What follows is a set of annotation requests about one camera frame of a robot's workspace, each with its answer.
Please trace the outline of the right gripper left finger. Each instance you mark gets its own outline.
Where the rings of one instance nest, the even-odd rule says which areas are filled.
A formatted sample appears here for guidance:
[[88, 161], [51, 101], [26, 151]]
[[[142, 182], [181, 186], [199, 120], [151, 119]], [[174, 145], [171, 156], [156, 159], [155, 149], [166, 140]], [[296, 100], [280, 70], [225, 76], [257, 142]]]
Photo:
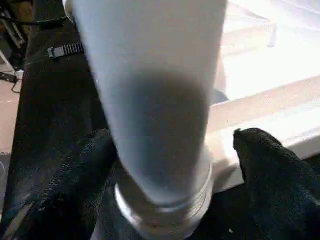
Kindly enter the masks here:
[[100, 129], [79, 141], [52, 179], [2, 216], [2, 240], [89, 240], [117, 158], [111, 133]]

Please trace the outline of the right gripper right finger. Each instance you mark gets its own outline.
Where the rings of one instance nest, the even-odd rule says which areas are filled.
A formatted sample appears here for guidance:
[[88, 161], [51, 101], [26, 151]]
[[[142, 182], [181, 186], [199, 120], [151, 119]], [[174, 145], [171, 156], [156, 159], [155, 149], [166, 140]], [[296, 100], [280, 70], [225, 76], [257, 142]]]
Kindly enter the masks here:
[[312, 167], [259, 128], [235, 130], [233, 148], [263, 237], [318, 240], [320, 178]]

